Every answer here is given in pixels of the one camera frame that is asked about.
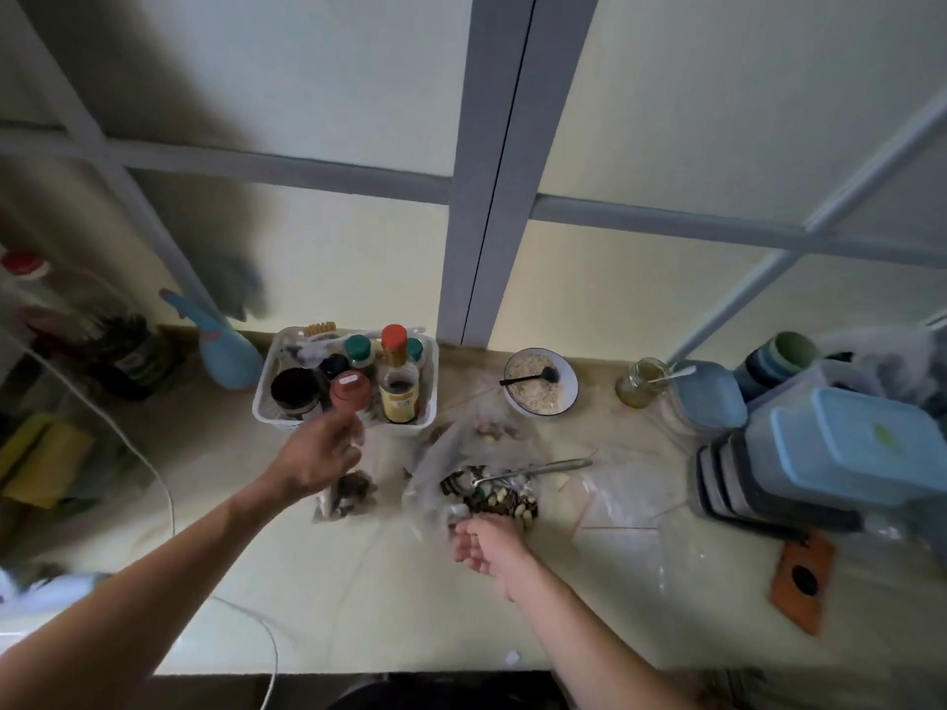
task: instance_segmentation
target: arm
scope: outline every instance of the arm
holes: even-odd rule
[[[456,530],[455,560],[496,577],[507,598],[526,615],[579,707],[693,709],[556,573],[529,553],[511,519],[479,516]]]
[[[340,412],[304,424],[254,483],[14,645],[0,710],[124,704],[260,529],[358,463],[362,432]]]

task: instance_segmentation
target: blue spray bottle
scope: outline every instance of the blue spray bottle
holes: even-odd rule
[[[256,388],[263,357],[250,342],[201,309],[195,302],[162,288],[158,295],[187,317],[201,332],[201,360],[210,378],[229,391]]]

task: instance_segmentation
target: black spoon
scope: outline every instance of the black spoon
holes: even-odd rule
[[[536,374],[535,376],[523,376],[519,379],[503,379],[503,381],[500,381],[500,385],[509,386],[512,383],[532,381],[533,379],[542,379],[543,381],[549,381],[549,383],[559,383],[559,370],[554,366],[547,366],[540,374]]]

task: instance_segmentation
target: hand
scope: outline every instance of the hand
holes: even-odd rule
[[[515,600],[515,580],[534,559],[512,518],[484,513],[457,524],[454,561],[492,575],[500,591]]]
[[[364,441],[364,427],[354,414],[329,411],[303,423],[283,444],[283,448],[259,482],[284,505],[318,493],[344,476],[361,460],[362,452],[352,446]]]

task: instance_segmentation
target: red bottle cap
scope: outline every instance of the red bottle cap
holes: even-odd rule
[[[335,408],[363,411],[371,403],[371,382],[361,371],[343,371],[332,381],[328,395]]]
[[[40,256],[29,251],[7,251],[3,258],[0,258],[3,268],[14,276],[26,276],[39,270],[45,263]]]
[[[408,345],[408,330],[400,323],[390,323],[382,329],[382,347],[385,351],[396,351]]]

